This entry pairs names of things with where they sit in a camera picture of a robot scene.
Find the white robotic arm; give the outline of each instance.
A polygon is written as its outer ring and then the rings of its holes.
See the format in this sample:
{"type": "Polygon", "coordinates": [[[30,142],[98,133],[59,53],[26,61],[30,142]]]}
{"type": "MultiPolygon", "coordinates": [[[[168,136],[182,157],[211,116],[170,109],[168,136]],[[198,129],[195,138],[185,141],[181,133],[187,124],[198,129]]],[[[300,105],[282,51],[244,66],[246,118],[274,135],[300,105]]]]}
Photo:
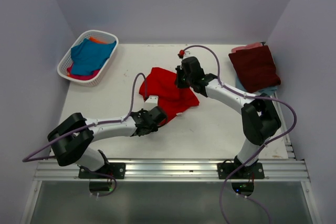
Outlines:
{"type": "MultiPolygon", "coordinates": [[[[231,165],[231,169],[237,168],[250,159],[281,127],[280,118],[271,101],[251,99],[250,97],[255,97],[256,95],[225,84],[226,87],[241,94],[241,96],[229,91],[228,88],[224,88],[220,84],[216,75],[204,73],[197,58],[193,56],[184,58],[181,65],[176,67],[176,71],[175,84],[178,88],[191,87],[196,93],[215,99],[242,115],[243,131],[246,139],[242,149],[235,157],[234,166],[231,165]]],[[[257,164],[257,160],[258,155],[246,163],[241,172],[249,176],[253,166],[257,164]]]]}
{"type": "Polygon", "coordinates": [[[107,161],[102,151],[90,148],[90,143],[115,136],[147,135],[158,131],[164,120],[166,114],[158,106],[149,111],[142,109],[124,117],[103,120],[84,118],[81,113],[74,113],[48,135],[48,140],[52,141],[74,129],[85,127],[83,131],[70,134],[52,144],[51,148],[60,166],[76,163],[85,167],[81,169],[79,178],[97,178],[86,170],[100,174],[115,174],[118,171],[107,161]]]}

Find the white plastic basket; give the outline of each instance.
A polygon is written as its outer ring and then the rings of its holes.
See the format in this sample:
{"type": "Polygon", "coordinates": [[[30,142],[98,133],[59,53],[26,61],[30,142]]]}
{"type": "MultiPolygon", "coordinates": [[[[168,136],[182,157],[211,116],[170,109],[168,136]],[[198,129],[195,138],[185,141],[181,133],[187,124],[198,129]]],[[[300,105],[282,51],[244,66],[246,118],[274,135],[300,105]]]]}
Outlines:
{"type": "Polygon", "coordinates": [[[75,43],[72,44],[71,48],[64,55],[61,62],[58,64],[57,72],[63,78],[65,78],[67,80],[70,80],[70,81],[73,81],[73,82],[75,82],[79,85],[83,85],[83,86],[87,86],[87,87],[96,86],[101,81],[101,79],[104,77],[106,71],[110,67],[110,65],[112,63],[112,55],[113,55],[114,51],[116,50],[116,48],[118,46],[118,43],[119,43],[118,38],[113,34],[109,34],[109,33],[106,33],[104,31],[98,31],[98,30],[86,31],[78,37],[78,39],[75,41],[75,43]],[[93,37],[95,39],[98,39],[98,40],[100,40],[102,42],[106,42],[106,43],[113,43],[113,42],[116,41],[116,46],[112,50],[110,58],[107,59],[107,61],[103,65],[103,67],[100,69],[99,73],[94,78],[92,78],[90,80],[82,81],[82,80],[77,80],[77,79],[74,79],[74,78],[71,78],[71,77],[67,76],[67,68],[70,67],[71,64],[72,64],[71,48],[76,46],[76,45],[79,45],[80,43],[83,42],[84,39],[89,39],[90,37],[93,37]]]}

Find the teal cloth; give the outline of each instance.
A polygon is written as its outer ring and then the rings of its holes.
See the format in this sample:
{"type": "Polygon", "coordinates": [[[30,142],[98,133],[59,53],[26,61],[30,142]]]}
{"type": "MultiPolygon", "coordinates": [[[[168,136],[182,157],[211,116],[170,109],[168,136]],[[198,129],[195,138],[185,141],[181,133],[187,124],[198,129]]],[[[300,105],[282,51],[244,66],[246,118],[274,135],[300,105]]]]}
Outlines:
{"type": "MultiPolygon", "coordinates": [[[[244,86],[242,85],[242,83],[240,82],[238,76],[236,76],[236,88],[240,89],[242,91],[246,91],[246,89],[244,88],[244,86]]],[[[278,90],[278,86],[270,86],[264,89],[260,89],[258,90],[258,92],[260,93],[265,93],[268,96],[271,96],[275,93],[275,91],[278,90]]]]}
{"type": "Polygon", "coordinates": [[[71,74],[89,76],[93,71],[103,67],[106,60],[110,58],[112,50],[117,42],[111,44],[99,44],[89,39],[71,49],[71,59],[74,62],[71,74]]]}

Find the white tabletop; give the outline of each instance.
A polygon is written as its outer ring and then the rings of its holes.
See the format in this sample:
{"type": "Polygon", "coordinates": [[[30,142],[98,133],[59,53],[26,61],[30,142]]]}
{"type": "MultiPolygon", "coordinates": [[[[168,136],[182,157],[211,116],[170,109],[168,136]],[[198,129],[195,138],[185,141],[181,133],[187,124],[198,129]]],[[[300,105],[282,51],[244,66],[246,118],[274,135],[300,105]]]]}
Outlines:
{"type": "MultiPolygon", "coordinates": [[[[234,86],[235,70],[228,54],[236,45],[208,45],[220,61],[221,80],[234,86]]],[[[69,115],[81,112],[88,118],[111,118],[127,114],[135,75],[146,76],[152,67],[175,72],[181,60],[177,57],[186,45],[118,46],[112,65],[96,87],[88,88],[71,83],[64,104],[62,122],[69,115]]],[[[192,48],[205,73],[217,74],[213,56],[201,48],[192,48]]],[[[133,111],[143,107],[138,94],[142,79],[136,86],[133,111]]],[[[228,106],[196,94],[199,106],[175,117],[158,132],[142,137],[114,137],[90,145],[102,150],[109,158],[233,158],[240,151],[244,134],[241,116],[228,106]]],[[[259,158],[288,158],[283,139],[271,143],[259,158]]]]}

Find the clothing pile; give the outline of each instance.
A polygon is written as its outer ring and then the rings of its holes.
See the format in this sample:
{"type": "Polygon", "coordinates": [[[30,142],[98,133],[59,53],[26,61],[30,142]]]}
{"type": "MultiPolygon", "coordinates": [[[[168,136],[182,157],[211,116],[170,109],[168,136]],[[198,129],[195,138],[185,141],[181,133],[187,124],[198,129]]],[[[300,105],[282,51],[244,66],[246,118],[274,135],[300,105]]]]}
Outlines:
{"type": "Polygon", "coordinates": [[[104,66],[117,42],[106,44],[93,37],[71,49],[72,65],[67,68],[67,76],[87,81],[94,78],[104,66]]]}
{"type": "Polygon", "coordinates": [[[281,84],[268,46],[253,43],[245,47],[236,47],[229,54],[236,70],[236,88],[249,93],[259,92],[269,96],[277,91],[281,84]]]}
{"type": "MultiPolygon", "coordinates": [[[[167,114],[165,124],[176,117],[176,114],[200,104],[190,88],[178,89],[175,79],[175,73],[163,68],[152,68],[151,73],[146,77],[147,96],[157,95],[159,97],[158,106],[167,114]]],[[[139,94],[143,96],[144,100],[147,99],[144,82],[140,87],[139,94]]]]}

